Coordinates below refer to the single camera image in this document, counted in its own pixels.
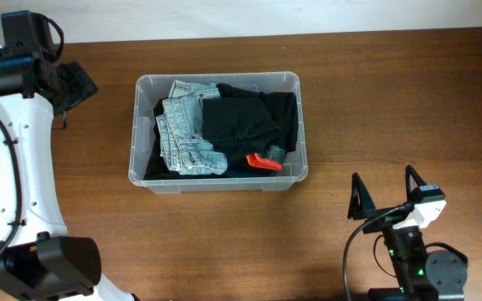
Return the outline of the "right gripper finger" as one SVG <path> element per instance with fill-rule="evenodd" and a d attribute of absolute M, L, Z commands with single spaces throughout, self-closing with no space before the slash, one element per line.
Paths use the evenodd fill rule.
<path fill-rule="evenodd" d="M 424 199 L 421 188 L 427 183 L 416 172 L 412 165 L 405 168 L 405 182 L 408 202 L 420 202 Z"/>
<path fill-rule="evenodd" d="M 351 177 L 351 200 L 347 218 L 363 220 L 375 217 L 376 213 L 377 209 L 365 184 L 360 175 L 355 172 Z"/>

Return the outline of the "light blue jeans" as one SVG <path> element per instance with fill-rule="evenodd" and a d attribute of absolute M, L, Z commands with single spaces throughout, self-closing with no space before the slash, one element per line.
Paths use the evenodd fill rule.
<path fill-rule="evenodd" d="M 169 171 L 208 176 L 227 170 L 226 156 L 203 138 L 203 101 L 219 97 L 215 84 L 174 81 L 168 98 L 162 101 L 163 112 L 156 117 L 160 156 Z"/>

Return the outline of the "black garment with red waistband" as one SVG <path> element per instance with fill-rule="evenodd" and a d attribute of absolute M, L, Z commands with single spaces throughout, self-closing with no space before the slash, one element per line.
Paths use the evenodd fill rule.
<path fill-rule="evenodd" d="M 298 135 L 297 99 L 292 92 L 253 92 L 235 88 L 229 84 L 217 84 L 223 97 L 259 98 L 270 113 L 272 120 L 279 126 L 279 137 L 268 143 L 265 150 L 248 154 L 239 162 L 247 170 L 281 171 L 288 153 L 296 150 Z"/>

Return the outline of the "blue garment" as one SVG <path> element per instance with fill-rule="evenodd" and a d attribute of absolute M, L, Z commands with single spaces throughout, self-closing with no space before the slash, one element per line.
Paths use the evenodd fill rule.
<path fill-rule="evenodd" d="M 273 177 L 277 176 L 277 171 L 253 168 L 252 166 L 239 166 L 229 161 L 224 176 L 230 178 L 252 178 L 252 177 Z"/>

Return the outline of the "dark navy garment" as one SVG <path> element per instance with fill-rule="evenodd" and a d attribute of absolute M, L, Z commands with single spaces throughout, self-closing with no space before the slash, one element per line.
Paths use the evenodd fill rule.
<path fill-rule="evenodd" d="M 230 161 L 263 151 L 281 129 L 258 98 L 203 101 L 203 138 Z"/>

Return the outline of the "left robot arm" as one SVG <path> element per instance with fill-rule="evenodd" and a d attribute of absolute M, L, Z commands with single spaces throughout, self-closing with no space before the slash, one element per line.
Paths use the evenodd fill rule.
<path fill-rule="evenodd" d="M 97 92 L 63 64 L 58 24 L 40 13 L 1 16 L 0 289 L 18 300 L 131 300 L 102 272 L 89 237 L 71 237 L 59 209 L 51 151 L 55 116 Z"/>

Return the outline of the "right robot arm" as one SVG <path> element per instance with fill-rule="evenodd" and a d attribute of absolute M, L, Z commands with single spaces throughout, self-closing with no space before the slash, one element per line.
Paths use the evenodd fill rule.
<path fill-rule="evenodd" d="M 387 248 L 397 280 L 396 288 L 370 288 L 368 300 L 463 300 L 468 257 L 444 242 L 426 244 L 422 230 L 438 219 L 447 205 L 437 185 L 428 184 L 416 170 L 405 168 L 406 201 L 377 209 L 359 174 L 351 176 L 347 217 L 362 224 L 348 237 L 343 252 L 342 277 L 348 300 L 353 294 L 347 277 L 347 259 L 353 239 L 376 233 Z"/>

